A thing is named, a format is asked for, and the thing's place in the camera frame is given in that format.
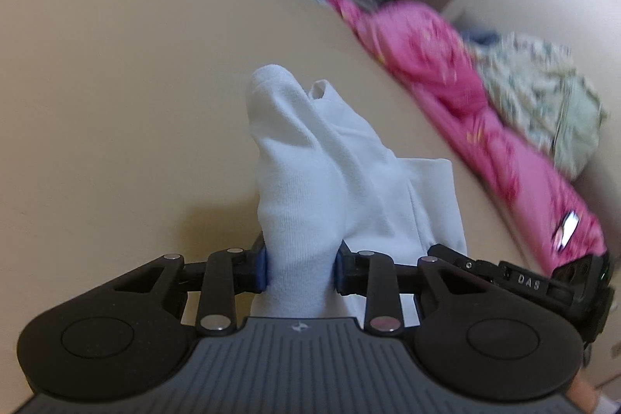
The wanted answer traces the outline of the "person's right hand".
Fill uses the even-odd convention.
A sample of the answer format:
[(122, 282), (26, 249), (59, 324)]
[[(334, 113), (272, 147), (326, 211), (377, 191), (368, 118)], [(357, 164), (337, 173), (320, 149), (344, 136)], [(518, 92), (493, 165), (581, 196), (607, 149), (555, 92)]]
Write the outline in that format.
[(593, 414), (597, 409), (601, 393), (590, 384), (582, 373), (578, 373), (572, 380), (566, 397), (582, 413)]

